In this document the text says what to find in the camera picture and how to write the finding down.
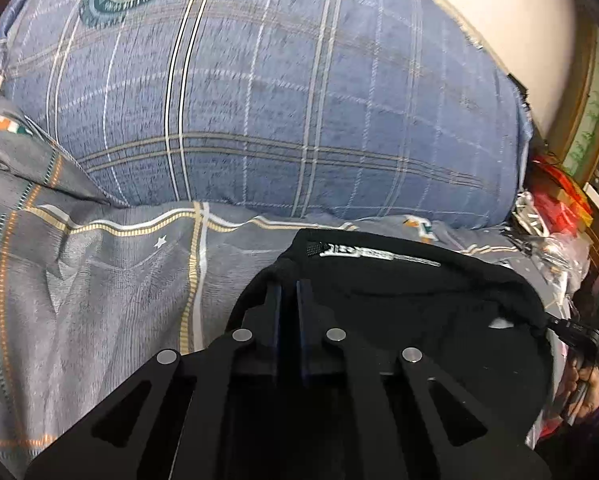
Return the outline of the person's right hand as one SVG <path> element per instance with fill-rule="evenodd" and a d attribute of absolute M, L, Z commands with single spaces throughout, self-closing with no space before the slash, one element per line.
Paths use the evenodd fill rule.
<path fill-rule="evenodd" d="M 599 408 L 599 367 L 578 367 L 569 358 L 564 367 L 557 397 L 562 407 L 557 411 L 565 422 L 584 422 Z"/>

